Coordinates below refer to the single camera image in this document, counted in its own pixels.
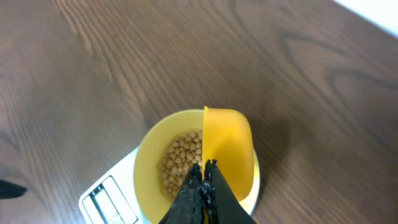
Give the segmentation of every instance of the scale display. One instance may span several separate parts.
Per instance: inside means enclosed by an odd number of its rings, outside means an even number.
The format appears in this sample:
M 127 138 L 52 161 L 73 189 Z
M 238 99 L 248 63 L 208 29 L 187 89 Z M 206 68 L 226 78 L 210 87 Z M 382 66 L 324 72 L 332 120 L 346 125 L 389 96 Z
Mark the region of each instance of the scale display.
M 83 206 L 93 224 L 133 224 L 138 221 L 112 176 L 83 199 Z

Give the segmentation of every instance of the kitchen scale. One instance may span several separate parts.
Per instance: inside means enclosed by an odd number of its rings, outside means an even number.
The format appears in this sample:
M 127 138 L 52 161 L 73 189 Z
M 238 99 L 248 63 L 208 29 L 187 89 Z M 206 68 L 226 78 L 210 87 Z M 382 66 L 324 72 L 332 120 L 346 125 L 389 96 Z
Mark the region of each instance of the kitchen scale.
M 134 190 L 133 168 L 138 147 L 97 180 L 79 199 L 86 223 L 150 223 L 139 208 Z M 260 189 L 260 172 L 254 153 L 254 180 L 249 195 L 240 202 L 252 214 Z

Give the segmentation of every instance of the wood grain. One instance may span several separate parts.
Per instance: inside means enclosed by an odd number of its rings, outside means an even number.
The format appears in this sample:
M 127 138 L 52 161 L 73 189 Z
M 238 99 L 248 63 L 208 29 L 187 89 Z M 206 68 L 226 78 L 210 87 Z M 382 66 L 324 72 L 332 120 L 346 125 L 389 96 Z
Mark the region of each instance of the wood grain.
M 258 223 L 396 223 L 398 40 L 327 0 L 0 3 L 1 223 L 79 196 L 168 114 L 251 124 Z

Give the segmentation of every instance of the pile of beans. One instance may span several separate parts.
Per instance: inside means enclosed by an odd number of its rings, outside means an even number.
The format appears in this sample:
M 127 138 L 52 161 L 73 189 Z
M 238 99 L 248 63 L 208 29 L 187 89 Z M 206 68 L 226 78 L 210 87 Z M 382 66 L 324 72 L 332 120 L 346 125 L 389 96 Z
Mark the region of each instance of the pile of beans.
M 201 167 L 201 140 L 202 131 L 192 131 L 176 137 L 159 161 L 157 168 L 161 191 L 167 198 L 176 198 L 182 181 L 195 163 Z

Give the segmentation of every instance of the yellow scoop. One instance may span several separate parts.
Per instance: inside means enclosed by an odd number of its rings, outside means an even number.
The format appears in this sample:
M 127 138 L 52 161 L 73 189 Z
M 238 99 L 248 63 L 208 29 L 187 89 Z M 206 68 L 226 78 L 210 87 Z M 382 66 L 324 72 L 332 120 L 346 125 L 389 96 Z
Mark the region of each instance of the yellow scoop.
M 247 119 L 236 110 L 205 107 L 202 144 L 203 163 L 217 159 L 236 199 L 245 199 L 254 176 L 254 148 Z

